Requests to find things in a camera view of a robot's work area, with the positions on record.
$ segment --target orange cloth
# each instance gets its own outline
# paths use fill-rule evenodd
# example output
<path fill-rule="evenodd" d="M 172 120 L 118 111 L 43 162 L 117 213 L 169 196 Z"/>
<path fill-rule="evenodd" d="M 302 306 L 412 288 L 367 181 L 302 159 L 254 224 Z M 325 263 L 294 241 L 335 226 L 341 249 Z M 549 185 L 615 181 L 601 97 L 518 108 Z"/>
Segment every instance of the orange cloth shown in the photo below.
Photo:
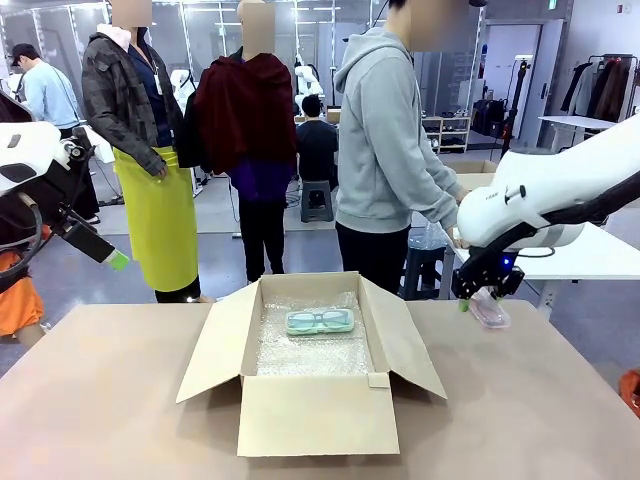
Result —
<path fill-rule="evenodd" d="M 631 370 L 620 379 L 620 396 L 640 418 L 640 374 Z"/>
<path fill-rule="evenodd" d="M 7 270 L 19 260 L 16 253 L 0 253 L 0 271 Z M 38 323 L 43 314 L 42 299 L 33 280 L 30 277 L 19 280 L 9 290 L 0 293 L 0 336 L 12 335 L 21 328 Z"/>

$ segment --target brown tabletop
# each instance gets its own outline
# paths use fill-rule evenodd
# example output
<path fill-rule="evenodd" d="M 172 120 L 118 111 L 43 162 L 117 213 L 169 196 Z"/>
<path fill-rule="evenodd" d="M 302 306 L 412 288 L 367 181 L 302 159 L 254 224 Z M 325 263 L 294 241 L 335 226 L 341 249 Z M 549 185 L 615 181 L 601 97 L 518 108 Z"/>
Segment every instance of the brown tabletop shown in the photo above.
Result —
<path fill-rule="evenodd" d="M 410 310 L 449 394 L 393 384 L 400 456 L 235 455 L 239 382 L 174 400 L 206 305 L 76 308 L 0 380 L 0 478 L 628 480 L 640 422 L 525 302 L 488 332 L 455 302 Z"/>

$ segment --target maroon shawl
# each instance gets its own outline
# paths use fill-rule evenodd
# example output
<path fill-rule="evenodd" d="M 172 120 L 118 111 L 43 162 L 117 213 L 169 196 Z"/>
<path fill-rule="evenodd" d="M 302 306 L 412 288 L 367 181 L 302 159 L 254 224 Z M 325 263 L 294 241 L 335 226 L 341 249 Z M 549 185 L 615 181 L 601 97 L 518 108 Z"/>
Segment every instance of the maroon shawl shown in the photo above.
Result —
<path fill-rule="evenodd" d="M 216 174 L 242 157 L 295 165 L 291 74 L 274 55 L 218 58 L 202 74 L 194 108 Z"/>

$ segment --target navy shirt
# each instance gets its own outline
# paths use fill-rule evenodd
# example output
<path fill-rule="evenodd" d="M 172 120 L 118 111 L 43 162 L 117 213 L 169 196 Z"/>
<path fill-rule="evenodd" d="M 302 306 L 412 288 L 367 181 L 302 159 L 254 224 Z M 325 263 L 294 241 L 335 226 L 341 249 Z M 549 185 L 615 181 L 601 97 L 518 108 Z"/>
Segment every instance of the navy shirt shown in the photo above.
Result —
<path fill-rule="evenodd" d="M 145 52 L 147 58 L 151 61 L 151 55 L 149 49 L 145 48 L 146 45 L 138 42 L 138 46 Z M 153 117 L 156 121 L 156 127 L 158 128 L 158 147 L 170 147 L 173 144 L 173 138 L 171 137 L 171 127 L 169 126 L 169 118 L 167 117 L 167 109 L 164 105 L 164 98 L 156 88 L 155 72 L 147 61 L 138 53 L 138 51 L 129 45 L 129 56 L 133 61 L 133 66 L 136 69 L 138 78 L 144 85 L 144 89 L 149 97 L 149 103 L 153 110 Z"/>

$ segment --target door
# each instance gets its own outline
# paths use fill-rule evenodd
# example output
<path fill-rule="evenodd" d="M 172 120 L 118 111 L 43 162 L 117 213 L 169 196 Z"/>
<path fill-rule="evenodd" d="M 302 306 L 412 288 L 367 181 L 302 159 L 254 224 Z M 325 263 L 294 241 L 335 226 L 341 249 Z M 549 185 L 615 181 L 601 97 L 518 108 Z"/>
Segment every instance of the door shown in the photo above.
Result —
<path fill-rule="evenodd" d="M 549 86 L 553 78 L 558 50 L 560 49 L 560 37 L 562 36 L 563 20 L 552 20 L 542 26 L 540 43 L 536 58 L 534 59 L 533 77 L 529 98 L 522 117 L 520 130 L 520 144 L 525 147 L 538 146 L 540 128 L 549 99 Z"/>

